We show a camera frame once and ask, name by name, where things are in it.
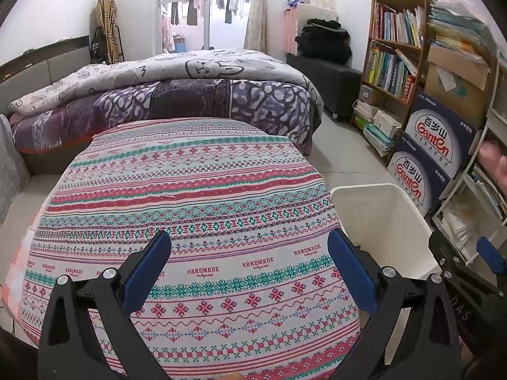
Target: pink checkered cloth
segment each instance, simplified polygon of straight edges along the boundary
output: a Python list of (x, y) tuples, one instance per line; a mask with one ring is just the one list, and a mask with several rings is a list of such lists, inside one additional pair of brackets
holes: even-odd
[(35, 216), (34, 221), (26, 229), (26, 233), (21, 240), (21, 243), (12, 259), (11, 268), (7, 274), (6, 281), (2, 288), (2, 301), (7, 306), (7, 311), (11, 317), (18, 323), (21, 324), (21, 293), (23, 291), (23, 277), (26, 271), (26, 262), (29, 258), (30, 246), (34, 239), (35, 231), (39, 226), (42, 214), (47, 203), (53, 197), (55, 189), (49, 193), (49, 195), (42, 203), (39, 213)]

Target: sliding glass door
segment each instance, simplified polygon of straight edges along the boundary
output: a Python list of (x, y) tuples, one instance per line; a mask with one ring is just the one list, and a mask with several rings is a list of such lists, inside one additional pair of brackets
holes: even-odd
[(162, 50), (242, 48), (250, 0), (162, 0)]

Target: stack of black clothes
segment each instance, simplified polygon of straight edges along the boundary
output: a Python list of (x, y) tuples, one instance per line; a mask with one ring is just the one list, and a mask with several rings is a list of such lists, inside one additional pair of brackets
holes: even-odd
[(345, 64), (352, 55), (350, 35), (337, 21), (311, 18), (301, 35), (296, 37), (296, 42), (303, 57)]

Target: plaid scarf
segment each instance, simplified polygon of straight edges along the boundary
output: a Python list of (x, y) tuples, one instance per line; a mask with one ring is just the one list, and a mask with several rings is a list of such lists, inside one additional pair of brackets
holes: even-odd
[(97, 1), (97, 23), (104, 29), (107, 40), (107, 63), (118, 62), (118, 38), (115, 30), (115, 0)]

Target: blue gripper pad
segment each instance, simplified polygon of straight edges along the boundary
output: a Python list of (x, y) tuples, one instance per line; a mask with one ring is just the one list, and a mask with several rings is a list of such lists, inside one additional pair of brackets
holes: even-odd
[(485, 237), (481, 237), (477, 242), (477, 251), (486, 261), (486, 264), (495, 274), (504, 272), (505, 259), (496, 248)]
[(171, 255), (171, 237), (159, 233), (153, 245), (132, 271), (124, 284), (122, 310), (131, 314), (143, 308), (158, 276)]
[(375, 314), (375, 283), (337, 230), (329, 233), (328, 251), (357, 306), (370, 316)]

